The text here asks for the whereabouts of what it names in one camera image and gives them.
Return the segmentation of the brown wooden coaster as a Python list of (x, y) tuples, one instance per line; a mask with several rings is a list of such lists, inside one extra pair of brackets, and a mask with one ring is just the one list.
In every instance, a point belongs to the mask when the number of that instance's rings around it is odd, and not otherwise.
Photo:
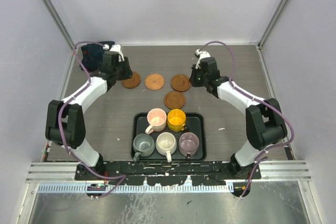
[(171, 87), (178, 92), (185, 92), (190, 87), (189, 78), (184, 74), (177, 74), (171, 79)]
[(181, 92), (171, 91), (164, 97), (164, 104), (169, 109), (181, 109), (185, 103), (186, 98)]
[(126, 80), (122, 80), (121, 81), (121, 84), (125, 87), (125, 88), (128, 88), (128, 89), (133, 89), (133, 88), (136, 88), (141, 82), (141, 77), (140, 75), (134, 71), (132, 73), (132, 77), (129, 78), (129, 79), (126, 79)]

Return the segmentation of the woven cork coaster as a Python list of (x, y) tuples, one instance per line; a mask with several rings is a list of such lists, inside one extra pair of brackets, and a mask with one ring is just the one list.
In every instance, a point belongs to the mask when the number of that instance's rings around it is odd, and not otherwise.
[(145, 79), (145, 86), (150, 90), (159, 90), (164, 86), (164, 78), (158, 73), (150, 74)]

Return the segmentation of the yellow glass mug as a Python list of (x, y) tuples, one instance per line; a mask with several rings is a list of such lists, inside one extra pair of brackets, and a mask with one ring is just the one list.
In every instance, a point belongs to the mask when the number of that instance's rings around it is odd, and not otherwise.
[(188, 132), (190, 130), (186, 124), (186, 114), (180, 109), (172, 109), (167, 114), (167, 125), (173, 132)]

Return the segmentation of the purple ceramic mug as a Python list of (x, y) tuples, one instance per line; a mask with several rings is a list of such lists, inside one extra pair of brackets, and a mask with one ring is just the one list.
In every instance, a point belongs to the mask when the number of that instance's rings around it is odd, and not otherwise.
[(179, 151), (187, 160), (197, 152), (199, 148), (199, 139), (196, 134), (186, 132), (179, 138)]

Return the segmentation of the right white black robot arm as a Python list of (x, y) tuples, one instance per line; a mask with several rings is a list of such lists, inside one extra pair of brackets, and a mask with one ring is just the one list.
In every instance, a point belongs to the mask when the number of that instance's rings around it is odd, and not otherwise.
[(205, 87), (214, 97), (230, 103), (245, 115), (247, 141), (230, 158), (230, 172), (241, 179), (249, 172), (249, 166), (267, 147), (284, 139), (288, 132), (276, 99), (263, 99), (241, 89), (221, 76), (215, 58), (199, 56), (192, 66), (190, 83), (194, 87)]

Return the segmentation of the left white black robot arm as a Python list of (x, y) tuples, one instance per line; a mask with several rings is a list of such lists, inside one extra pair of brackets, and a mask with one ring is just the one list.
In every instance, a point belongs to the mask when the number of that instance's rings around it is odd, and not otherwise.
[(52, 100), (48, 105), (46, 139), (62, 146), (66, 152), (86, 168), (93, 180), (104, 176), (103, 157), (86, 140), (84, 113), (117, 81), (130, 79), (132, 70), (128, 57), (122, 52), (106, 51), (98, 70), (88, 75), (87, 82), (63, 100)]

